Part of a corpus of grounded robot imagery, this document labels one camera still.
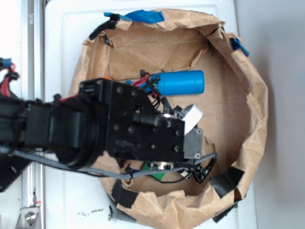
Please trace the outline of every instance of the white plastic piece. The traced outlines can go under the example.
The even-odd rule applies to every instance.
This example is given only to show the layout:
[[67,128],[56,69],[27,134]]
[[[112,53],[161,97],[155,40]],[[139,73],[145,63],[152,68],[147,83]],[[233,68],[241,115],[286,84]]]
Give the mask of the white plastic piece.
[[186,113],[182,121],[185,122],[184,135],[187,135],[194,128],[194,126],[199,123],[200,119],[203,116],[203,112],[193,104],[184,108],[182,110],[182,113]]

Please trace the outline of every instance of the wire bundle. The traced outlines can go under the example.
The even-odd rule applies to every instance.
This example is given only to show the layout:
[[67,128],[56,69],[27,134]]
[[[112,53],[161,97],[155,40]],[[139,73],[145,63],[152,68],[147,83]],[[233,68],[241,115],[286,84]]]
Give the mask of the wire bundle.
[[[187,169],[184,167],[176,167],[174,169],[165,169],[165,170],[149,169],[149,170],[145,170],[145,171],[136,171],[136,172],[125,173],[125,174],[119,174],[119,173],[111,172],[111,171],[108,171],[105,169],[99,169],[99,168],[93,168],[93,167],[90,167],[84,171],[79,171],[79,170],[73,170],[68,165],[65,165],[61,162],[37,155],[34,152],[25,153],[25,152],[21,152],[19,150],[15,150],[15,151],[11,152],[11,148],[8,146],[0,146],[0,154],[9,154],[10,156],[22,157],[27,160],[35,161],[35,162],[44,164],[46,166],[50,166],[50,167],[58,168],[58,169],[62,169],[62,170],[83,173],[83,174],[87,174],[87,175],[91,175],[91,176],[95,176],[95,177],[113,177],[115,179],[120,179],[120,180],[132,179],[132,178],[136,178],[136,177],[148,176],[148,175],[153,175],[153,174],[158,174],[158,173],[178,172],[178,171]],[[200,159],[197,159],[195,161],[195,164],[197,165],[204,160],[207,160],[210,158],[216,158],[216,157],[217,157],[217,153],[208,154],[208,155],[201,157]]]

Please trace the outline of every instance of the cable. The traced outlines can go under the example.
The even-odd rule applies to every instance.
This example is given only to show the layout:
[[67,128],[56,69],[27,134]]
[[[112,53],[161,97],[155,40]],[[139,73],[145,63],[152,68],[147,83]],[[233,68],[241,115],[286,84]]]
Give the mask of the cable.
[[[0,153],[8,154],[9,152],[10,152],[10,147],[0,146]],[[136,178],[136,177],[158,174],[158,173],[178,172],[180,170],[187,169],[187,168],[184,168],[184,167],[177,167],[177,168],[174,168],[174,169],[164,169],[164,170],[150,169],[150,170],[145,170],[145,171],[133,172],[133,173],[130,173],[130,174],[129,173],[119,174],[119,173],[111,172],[111,171],[108,171],[108,170],[105,170],[105,169],[98,169],[98,168],[93,168],[93,167],[88,168],[84,171],[78,171],[78,170],[71,169],[68,165],[62,164],[61,162],[54,161],[52,159],[49,159],[49,158],[46,158],[46,157],[43,157],[43,156],[40,156],[40,155],[24,153],[24,152],[21,152],[19,150],[15,150],[11,153],[14,156],[22,157],[22,158],[25,158],[27,160],[31,160],[31,161],[35,161],[35,162],[39,162],[41,164],[51,166],[53,168],[58,168],[58,169],[63,169],[63,170],[73,171],[73,172],[79,172],[79,173],[83,173],[83,174],[87,174],[87,175],[91,175],[91,176],[95,176],[95,177],[113,177],[113,178],[119,179],[119,180],[127,180],[127,179]],[[216,155],[217,155],[217,153],[205,155],[202,158],[196,160],[195,163],[199,164],[200,162],[202,162],[204,160],[216,157]]]
[[178,183],[178,182],[180,182],[180,181],[185,180],[187,177],[188,177],[188,176],[185,176],[185,177],[182,177],[182,178],[179,179],[179,180],[174,180],[174,181],[161,181],[161,180],[158,180],[158,179],[155,178],[155,177],[153,177],[153,178],[155,178],[155,179],[156,179],[157,181],[159,181],[161,184],[175,184],[175,183]]

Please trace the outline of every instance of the white surface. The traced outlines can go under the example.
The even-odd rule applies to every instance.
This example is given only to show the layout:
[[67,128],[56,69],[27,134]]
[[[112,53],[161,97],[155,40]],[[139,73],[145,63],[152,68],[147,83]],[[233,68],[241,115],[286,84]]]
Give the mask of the white surface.
[[[108,20],[103,12],[126,14],[134,10],[178,8],[203,11],[227,21],[226,31],[237,32],[232,0],[132,0],[100,1],[52,0],[46,8],[45,33],[45,99],[56,93],[65,97],[82,50],[82,41],[100,24]],[[47,228],[147,228],[125,221],[109,221],[109,202],[99,181],[71,172],[46,168]],[[246,200],[220,223],[212,220],[198,228],[256,229],[253,187]]]
[[239,31],[269,87],[268,138],[254,179],[259,229],[305,224],[305,1],[237,0]]
[[[21,0],[0,0],[0,57],[12,58],[21,72]],[[7,71],[0,73],[0,81]],[[12,82],[11,90],[21,96],[21,80]],[[0,193],[0,229],[15,228],[22,206],[22,179],[19,177],[6,192]]]

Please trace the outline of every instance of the brown paper bag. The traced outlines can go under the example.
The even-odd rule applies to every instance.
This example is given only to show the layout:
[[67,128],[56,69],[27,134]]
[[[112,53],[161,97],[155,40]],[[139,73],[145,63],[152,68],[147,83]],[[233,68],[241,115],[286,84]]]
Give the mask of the brown paper bag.
[[[114,186],[131,193],[131,203],[118,203],[117,208],[137,223],[158,229],[190,229],[245,197],[264,153],[267,87],[248,57],[240,49],[232,49],[231,39],[240,38],[224,32],[223,21],[195,11],[157,11],[163,12],[165,21],[118,21],[115,30],[105,30],[92,41],[87,39],[70,94],[77,93],[81,81],[105,76],[114,80],[137,78],[141,69],[149,73],[204,72],[203,94],[169,100],[173,107],[196,104],[203,111],[199,127],[215,144],[204,138],[203,153],[218,152],[210,181],[199,184],[190,178],[160,184],[140,177],[118,184],[114,178],[101,179],[109,195],[114,196]],[[94,166],[120,171],[107,153]],[[133,166],[140,167],[141,162],[133,162]],[[179,177],[167,174],[164,180]],[[236,187],[226,189],[231,178],[236,179]]]

